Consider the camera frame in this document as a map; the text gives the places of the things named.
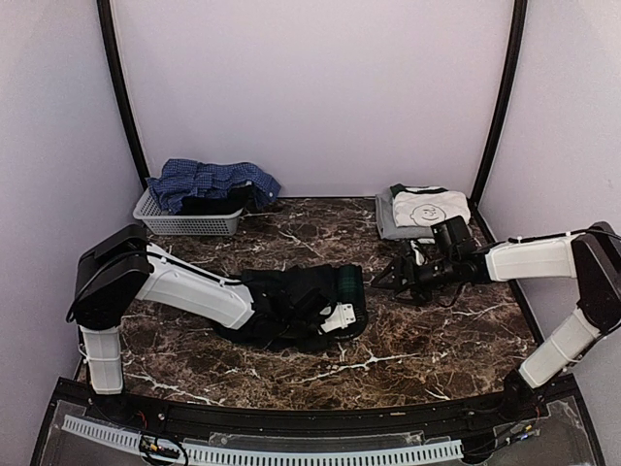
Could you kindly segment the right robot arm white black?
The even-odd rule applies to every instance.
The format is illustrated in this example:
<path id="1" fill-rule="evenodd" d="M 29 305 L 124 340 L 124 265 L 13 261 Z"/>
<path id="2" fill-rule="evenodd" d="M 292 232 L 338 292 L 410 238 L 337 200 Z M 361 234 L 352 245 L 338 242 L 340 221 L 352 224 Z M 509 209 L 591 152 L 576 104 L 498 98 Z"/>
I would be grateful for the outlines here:
<path id="1" fill-rule="evenodd" d="M 507 378 L 509 389 L 495 412 L 515 421 L 533 404 L 535 390 L 574 364 L 599 340 L 620 327 L 620 237 L 606 222 L 565 233 L 514 238 L 481 247 L 465 221 L 455 216 L 431 228 L 442 257 L 427 261 L 412 249 L 396 256 L 372 281 L 394 300 L 422 306 L 435 289 L 456 283 L 504 283 L 571 278 L 579 299 L 572 313 Z"/>

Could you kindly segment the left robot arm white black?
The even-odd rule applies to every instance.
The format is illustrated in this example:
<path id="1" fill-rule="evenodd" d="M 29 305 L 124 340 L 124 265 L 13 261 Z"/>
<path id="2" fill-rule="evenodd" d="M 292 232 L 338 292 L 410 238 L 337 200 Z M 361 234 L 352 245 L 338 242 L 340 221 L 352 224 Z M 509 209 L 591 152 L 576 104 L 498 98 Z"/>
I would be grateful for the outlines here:
<path id="1" fill-rule="evenodd" d="M 160 303 L 203 317 L 236 344 L 269 347 L 324 343 L 338 306 L 330 266 L 244 271 L 223 278 L 173 257 L 130 224 L 84 253 L 67 321 L 81 332 L 91 386 L 116 423 L 137 414 L 123 391 L 119 326 L 135 301 Z"/>

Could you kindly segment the dark green plaid garment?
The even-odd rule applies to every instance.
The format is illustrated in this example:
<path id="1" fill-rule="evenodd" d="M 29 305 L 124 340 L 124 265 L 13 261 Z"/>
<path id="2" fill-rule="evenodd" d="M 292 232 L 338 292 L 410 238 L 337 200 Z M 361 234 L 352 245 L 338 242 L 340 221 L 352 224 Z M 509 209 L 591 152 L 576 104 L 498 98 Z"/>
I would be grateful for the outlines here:
<path id="1" fill-rule="evenodd" d="M 335 344 L 360 336 L 369 321 L 363 273 L 358 265 L 293 266 L 285 271 L 249 269 L 242 271 L 241 281 L 253 298 L 253 316 L 237 330 L 212 323 L 216 335 L 234 344 L 280 351 L 294 348 L 291 330 L 311 329 L 328 334 L 331 344 Z M 293 303 L 315 287 L 335 292 L 332 313 L 319 324 L 294 321 Z"/>

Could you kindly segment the white and green raglan shirt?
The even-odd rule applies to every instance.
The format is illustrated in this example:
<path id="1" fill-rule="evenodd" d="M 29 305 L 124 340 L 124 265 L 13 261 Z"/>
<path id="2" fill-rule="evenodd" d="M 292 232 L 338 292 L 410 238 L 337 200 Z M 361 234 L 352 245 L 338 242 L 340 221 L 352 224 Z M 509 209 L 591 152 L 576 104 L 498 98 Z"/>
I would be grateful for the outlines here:
<path id="1" fill-rule="evenodd" d="M 471 211 L 464 193 L 441 186 L 390 187 L 392 215 L 397 227 L 430 227 L 460 216 L 470 222 Z"/>

